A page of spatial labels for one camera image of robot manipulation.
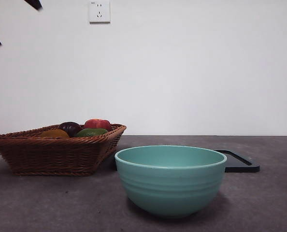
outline mango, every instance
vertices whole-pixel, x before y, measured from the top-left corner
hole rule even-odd
[[[62,137],[67,139],[70,138],[69,135],[64,130],[60,129],[44,131],[43,133],[41,133],[41,135],[39,135],[39,137],[53,137],[53,138]]]

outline bowl rim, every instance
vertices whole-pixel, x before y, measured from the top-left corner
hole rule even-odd
[[[125,161],[123,159],[121,159],[118,155],[124,151],[127,150],[133,150],[133,149],[137,149],[137,148],[142,148],[142,147],[160,147],[160,146],[174,146],[174,147],[191,147],[191,148],[195,148],[195,149],[199,149],[199,150],[206,150],[206,151],[210,151],[213,153],[218,153],[220,156],[223,157],[223,160],[216,162],[216,163],[211,163],[211,164],[206,164],[206,165],[198,165],[198,166],[183,166],[183,167],[172,167],[172,166],[167,166],[167,167],[163,167],[163,166],[157,166],[157,165],[146,165],[146,164],[139,164],[139,163],[134,163],[134,162],[129,162],[129,161]],[[212,166],[218,166],[222,163],[225,163],[227,161],[227,156],[222,154],[221,152],[218,151],[214,151],[211,149],[207,149],[207,148],[202,148],[202,147],[196,147],[196,146],[183,146],[183,145],[146,145],[146,146],[134,146],[134,147],[130,147],[130,148],[126,148],[123,150],[120,150],[118,152],[116,152],[115,154],[115,160],[121,162],[121,163],[125,163],[128,165],[132,165],[132,166],[137,166],[137,167],[145,167],[145,168],[155,168],[155,169],[176,169],[176,170],[184,170],[184,169],[197,169],[197,168],[205,168],[205,167],[212,167]]]

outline wall outlet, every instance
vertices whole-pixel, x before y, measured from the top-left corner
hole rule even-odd
[[[89,18],[90,24],[110,23],[110,1],[90,0]]]

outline ceramic bowl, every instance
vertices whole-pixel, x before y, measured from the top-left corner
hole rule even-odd
[[[204,208],[217,194],[227,157],[199,147],[154,145],[115,155],[127,196],[163,218],[182,218]]]

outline black plate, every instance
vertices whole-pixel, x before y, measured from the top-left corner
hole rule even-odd
[[[241,155],[237,155],[227,150],[215,150],[223,153],[227,157],[226,173],[256,173],[259,172],[259,165],[253,160],[249,160]]]

